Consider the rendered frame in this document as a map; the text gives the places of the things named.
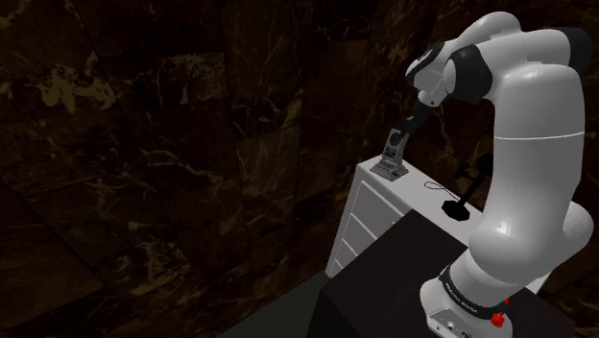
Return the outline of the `white chest of drawers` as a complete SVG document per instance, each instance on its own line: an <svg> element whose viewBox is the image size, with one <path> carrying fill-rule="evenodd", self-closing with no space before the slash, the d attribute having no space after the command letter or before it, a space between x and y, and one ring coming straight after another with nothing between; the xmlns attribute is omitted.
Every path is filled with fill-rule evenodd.
<svg viewBox="0 0 599 338"><path fill-rule="evenodd" d="M468 220L459 222L449 218L442 211L442 204L455 200L455 194L409 162L404 163L408 169L405 176L388 181L370 171L378 160L378 157L373 157L355 166L343 216L325 268L329 278L343 271L411 210L465 245L481 219L482 212L470 204L466 205L470 212Z"/></svg>

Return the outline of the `black robot stand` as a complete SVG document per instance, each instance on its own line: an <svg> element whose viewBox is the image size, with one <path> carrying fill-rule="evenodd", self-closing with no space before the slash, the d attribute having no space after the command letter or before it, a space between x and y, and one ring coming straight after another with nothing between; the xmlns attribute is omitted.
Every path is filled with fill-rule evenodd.
<svg viewBox="0 0 599 338"><path fill-rule="evenodd" d="M430 326L419 299L474 228L409 211L324 285L305 338L479 338L454 320Z"/></svg>

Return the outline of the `grey angled stand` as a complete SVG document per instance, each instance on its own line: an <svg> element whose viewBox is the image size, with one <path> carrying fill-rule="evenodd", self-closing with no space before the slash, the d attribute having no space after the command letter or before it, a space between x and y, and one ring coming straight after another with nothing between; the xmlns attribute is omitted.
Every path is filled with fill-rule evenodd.
<svg viewBox="0 0 599 338"><path fill-rule="evenodd" d="M403 164L403 153L409 134L397 129L391 129L381 159L370 169L374 174L395 181L408 173Z"/></svg>

